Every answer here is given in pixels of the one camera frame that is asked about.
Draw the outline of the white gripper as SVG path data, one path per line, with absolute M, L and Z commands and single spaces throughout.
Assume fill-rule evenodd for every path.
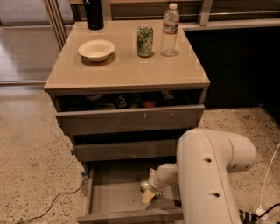
M 149 189 L 145 190 L 143 193 L 143 197 L 141 199 L 141 203 L 146 205 L 148 204 L 154 196 L 159 196 L 163 193 L 163 187 L 158 183 L 158 176 L 156 174 L 156 170 L 150 168 L 149 169 L 149 177 L 148 177 L 148 187 Z

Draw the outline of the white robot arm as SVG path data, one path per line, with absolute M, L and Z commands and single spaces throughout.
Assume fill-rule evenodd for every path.
M 256 147 L 245 136 L 190 129 L 178 140 L 176 162 L 150 170 L 141 184 L 142 202 L 177 184 L 185 224 L 242 224 L 228 175 L 255 162 Z

